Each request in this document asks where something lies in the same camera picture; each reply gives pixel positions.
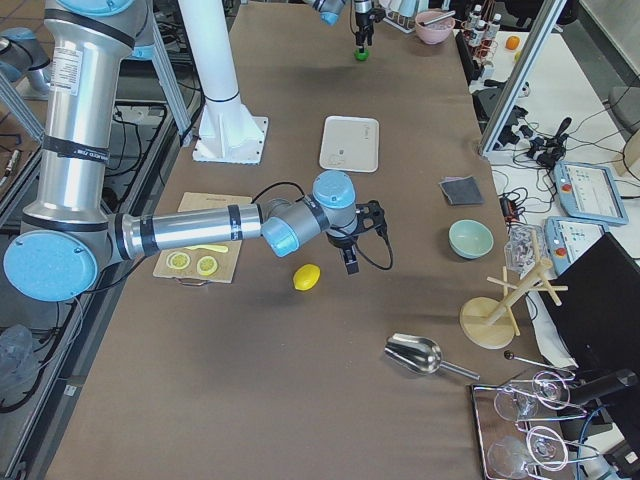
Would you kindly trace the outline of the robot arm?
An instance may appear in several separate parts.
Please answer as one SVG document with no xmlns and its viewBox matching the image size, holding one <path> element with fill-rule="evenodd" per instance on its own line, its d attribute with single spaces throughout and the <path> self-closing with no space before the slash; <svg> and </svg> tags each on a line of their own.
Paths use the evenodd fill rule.
<svg viewBox="0 0 640 480">
<path fill-rule="evenodd" d="M 345 6 L 353 7 L 356 22 L 353 34 L 356 53 L 359 55 L 368 52 L 367 47 L 372 45 L 374 25 L 385 17 L 385 10 L 376 7 L 370 0 L 311 0 L 306 1 L 306 4 L 317 11 L 320 18 L 328 25 L 334 25 L 339 20 Z"/>
<path fill-rule="evenodd" d="M 87 292 L 106 267 L 163 250 L 263 238 L 277 256 L 319 234 L 357 271 L 357 239 L 386 232 L 380 204 L 358 203 L 350 177 L 327 171 L 289 202 L 228 205 L 173 215 L 106 214 L 101 190 L 121 62 L 167 58 L 147 1 L 50 1 L 45 24 L 55 40 L 36 199 L 7 247 L 3 269 L 23 295 L 45 302 Z"/>
</svg>

